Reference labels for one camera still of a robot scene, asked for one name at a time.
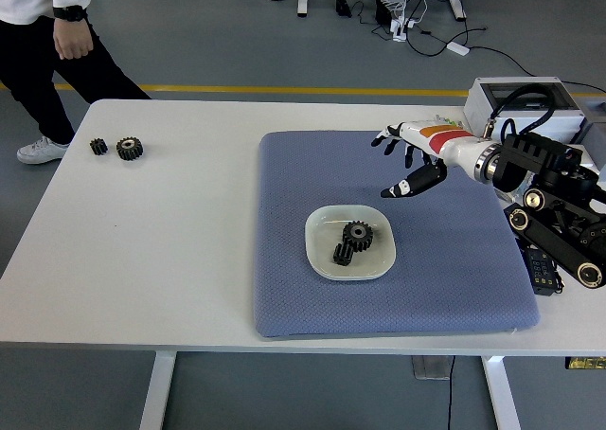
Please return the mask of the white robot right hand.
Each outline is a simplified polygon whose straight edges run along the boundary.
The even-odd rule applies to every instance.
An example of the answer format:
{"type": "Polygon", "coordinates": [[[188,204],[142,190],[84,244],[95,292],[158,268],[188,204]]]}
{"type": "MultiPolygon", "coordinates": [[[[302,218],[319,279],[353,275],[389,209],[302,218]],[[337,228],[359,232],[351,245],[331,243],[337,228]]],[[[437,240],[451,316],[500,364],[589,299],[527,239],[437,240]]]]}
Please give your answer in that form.
{"type": "Polygon", "coordinates": [[[486,180],[486,160],[493,143],[445,120],[389,125],[373,139],[371,145],[376,147],[385,140],[389,142],[384,151],[386,155],[403,142],[406,144],[405,166],[409,168],[412,165],[415,149],[422,151],[424,165],[399,183],[384,189],[381,192],[383,198],[416,196],[445,180],[449,167],[460,167],[479,182],[486,180]]]}

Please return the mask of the person's left hand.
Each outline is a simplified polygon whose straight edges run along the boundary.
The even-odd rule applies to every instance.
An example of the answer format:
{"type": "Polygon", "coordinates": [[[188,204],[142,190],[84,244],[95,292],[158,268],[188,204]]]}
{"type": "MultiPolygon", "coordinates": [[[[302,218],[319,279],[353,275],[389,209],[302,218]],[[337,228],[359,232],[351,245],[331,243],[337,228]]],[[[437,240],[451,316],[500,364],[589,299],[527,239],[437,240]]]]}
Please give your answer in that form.
{"type": "Polygon", "coordinates": [[[79,59],[94,49],[92,35],[85,19],[78,22],[55,19],[53,40],[61,60],[79,59]]]}

